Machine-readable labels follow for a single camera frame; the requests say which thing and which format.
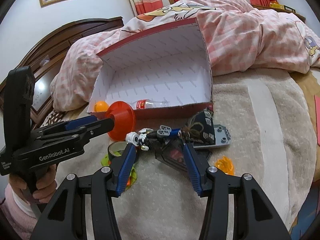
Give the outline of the pink sleeve forearm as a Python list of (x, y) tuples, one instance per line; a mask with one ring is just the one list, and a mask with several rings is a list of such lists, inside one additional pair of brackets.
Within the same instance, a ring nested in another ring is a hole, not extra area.
[(6, 219), (21, 239), (30, 239), (37, 219), (26, 202), (24, 202), (11, 188), (5, 188), (4, 203), (1, 204)]

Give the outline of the person's left hand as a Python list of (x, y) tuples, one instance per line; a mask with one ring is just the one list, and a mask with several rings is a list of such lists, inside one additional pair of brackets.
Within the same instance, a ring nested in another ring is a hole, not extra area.
[[(40, 203), (46, 204), (50, 201), (53, 194), (56, 191), (57, 183), (56, 177), (56, 165), (48, 167), (47, 173), (40, 178), (36, 183), (36, 188), (33, 192), (33, 198)], [(15, 174), (9, 174), (9, 184), (12, 190), (26, 203), (27, 199), (23, 196), (23, 190), (27, 189), (26, 182)]]

